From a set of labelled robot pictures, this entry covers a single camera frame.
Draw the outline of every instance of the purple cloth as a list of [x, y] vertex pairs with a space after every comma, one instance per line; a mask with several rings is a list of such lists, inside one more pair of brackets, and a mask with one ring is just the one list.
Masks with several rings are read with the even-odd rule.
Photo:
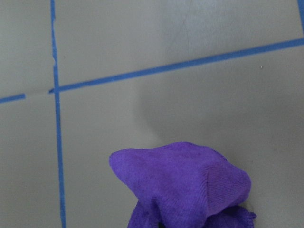
[[128, 228], [252, 228], [254, 214], [233, 207], [251, 181], [217, 151], [189, 142], [124, 149], [109, 159], [138, 198]]

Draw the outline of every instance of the blue tape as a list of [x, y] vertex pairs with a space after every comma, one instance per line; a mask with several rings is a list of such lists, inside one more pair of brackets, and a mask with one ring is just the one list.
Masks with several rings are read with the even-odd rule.
[[304, 34], [304, 0], [298, 0], [302, 29]]
[[119, 74], [119, 75], [105, 77], [105, 78], [99, 78], [99, 79], [95, 79], [95, 80], [91, 80], [91, 81], [64, 85], [64, 86], [58, 87], [57, 89], [60, 92], [62, 92], [62, 91], [82, 88], [85, 86], [95, 86], [95, 85], [99, 85], [99, 84], [110, 83], [110, 82], [130, 79], [130, 78], [134, 78], [134, 77], [148, 76], [148, 75], [158, 74], [158, 73], [162, 73], [162, 72], [187, 68], [187, 67], [193, 67], [193, 66], [199, 66], [199, 65], [208, 64], [208, 63], [224, 61], [224, 60], [233, 59], [233, 58], [240, 58], [240, 57], [270, 52], [270, 51], [281, 50], [281, 49], [285, 49], [285, 48], [292, 48], [292, 47], [301, 46], [301, 45], [304, 45], [304, 38], [294, 39], [294, 40], [290, 40], [290, 41], [285, 41], [285, 42], [280, 42], [280, 43], [275, 43], [275, 44], [270, 44], [270, 45], [265, 45], [265, 46], [260, 46], [260, 47], [253, 47], [253, 48], [249, 48], [249, 49], [245, 49], [245, 50], [241, 50], [241, 51], [234, 51], [234, 52], [230, 52], [230, 53], [226, 53], [226, 54], [220, 54], [220, 55], [215, 55], [215, 56], [210, 56], [210, 57], [203, 57], [203, 58], [199, 58], [199, 59], [195, 59], [195, 60], [190, 60], [190, 61], [185, 61], [185, 62], [180, 62], [180, 63], [175, 63], [175, 64], [169, 64], [169, 65], [165, 65], [165, 66], [158, 66], [158, 67], [134, 71], [134, 72], [130, 72], [130, 73]]
[[55, 39], [55, 0], [50, 0], [51, 6], [51, 29], [52, 29], [52, 51], [54, 58], [53, 74], [54, 74], [54, 93], [55, 93], [55, 110], [56, 110], [56, 133], [57, 133], [57, 159], [58, 159], [58, 178], [59, 178], [59, 197], [60, 197], [60, 218], [62, 228], [67, 227], [66, 222], [66, 206], [65, 206], [65, 187], [64, 187], [64, 171], [62, 156], [62, 137], [61, 137], [61, 121], [60, 121], [60, 93], [59, 93], [59, 74], [57, 63], [57, 47]]
[[25, 99], [25, 94], [19, 94], [15, 96], [8, 96], [4, 98], [0, 98], [0, 104], [6, 103], [6, 102], [12, 102], [12, 101], [17, 101], [17, 100], [23, 100]]

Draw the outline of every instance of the grid line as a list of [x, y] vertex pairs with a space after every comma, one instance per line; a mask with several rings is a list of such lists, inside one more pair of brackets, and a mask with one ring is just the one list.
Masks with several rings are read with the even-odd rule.
[[7, 103], [7, 102], [12, 102], [12, 101], [17, 101], [17, 100], [23, 100], [25, 98], [26, 98], [25, 94], [7, 96], [7, 97], [4, 97], [4, 98], [0, 98], [0, 104]]
[[298, 0], [298, 7], [299, 7], [300, 19], [301, 19], [303, 35], [304, 35], [304, 0]]
[[[115, 81], [126, 80], [126, 79], [130, 79], [130, 78], [134, 78], [134, 77], [141, 77], [141, 76], [148, 76], [148, 75], [153, 75], [153, 74], [158, 74], [158, 73], [164, 73], [167, 71], [173, 71], [173, 70], [178, 70], [178, 69], [183, 69], [183, 68], [188, 68], [188, 67], [193, 67], [193, 66], [199, 66], [199, 65], [204, 65], [204, 64], [208, 64], [208, 63], [224, 61], [224, 60], [228, 60], [228, 59], [257, 55], [257, 54], [262, 54], [262, 53], [266, 53], [266, 52], [270, 52], [270, 51], [277, 51], [277, 50], [281, 50], [281, 49], [293, 48], [293, 47], [302, 46], [302, 45], [304, 45], [304, 38], [294, 39], [294, 40], [290, 40], [290, 41], [244, 49], [241, 51], [234, 51], [234, 52], [229, 52], [229, 53], [215, 55], [215, 56], [203, 57], [203, 58], [198, 58], [198, 59], [194, 59], [194, 60], [164, 65], [164, 66], [157, 66], [157, 67], [148, 68], [148, 69], [144, 69], [144, 70], [133, 71], [130, 73], [118, 74], [118, 75], [110, 76], [110, 77], [98, 78], [98, 79], [94, 79], [94, 80], [90, 80], [90, 81], [63, 85], [63, 86], [59, 86], [58, 90], [60, 92], [63, 92], [63, 91], [67, 91], [67, 90], [79, 89], [79, 88], [82, 88], [85, 86], [95, 86], [95, 85], [100, 85], [100, 84], [105, 84], [105, 83], [110, 83], [110, 82], [115, 82]], [[53, 92], [54, 92], [54, 89], [51, 89], [49, 91], [49, 93], [53, 93]]]
[[60, 200], [60, 219], [62, 228], [67, 227], [66, 222], [66, 203], [65, 203], [65, 187], [64, 187], [64, 171], [63, 171], [63, 155], [62, 155], [62, 137], [61, 137], [61, 120], [60, 120], [60, 92], [59, 88], [59, 73], [57, 60], [57, 47], [54, 23], [55, 15], [55, 0], [50, 0], [51, 10], [51, 30], [52, 30], [52, 54], [54, 58], [53, 74], [54, 74], [54, 94], [55, 94], [55, 111], [56, 111], [56, 135], [57, 135], [57, 159], [58, 159], [58, 179], [59, 179], [59, 200]]

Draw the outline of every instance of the floor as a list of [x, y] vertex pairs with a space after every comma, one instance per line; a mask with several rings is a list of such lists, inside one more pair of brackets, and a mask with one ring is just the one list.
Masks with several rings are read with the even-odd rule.
[[256, 228], [304, 227], [303, 62], [304, 0], [2, 0], [0, 227], [125, 228], [109, 155], [177, 141], [249, 174]]

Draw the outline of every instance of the tile floor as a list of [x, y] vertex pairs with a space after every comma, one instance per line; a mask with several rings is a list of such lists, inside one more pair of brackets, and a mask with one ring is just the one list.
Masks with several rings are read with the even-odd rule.
[[[56, 0], [60, 85], [301, 39], [298, 2]], [[0, 227], [61, 227], [50, 26], [48, 0], [0, 3]], [[61, 92], [66, 227], [125, 228], [136, 198], [108, 156], [181, 140], [249, 173], [256, 228], [303, 227], [303, 53]]]

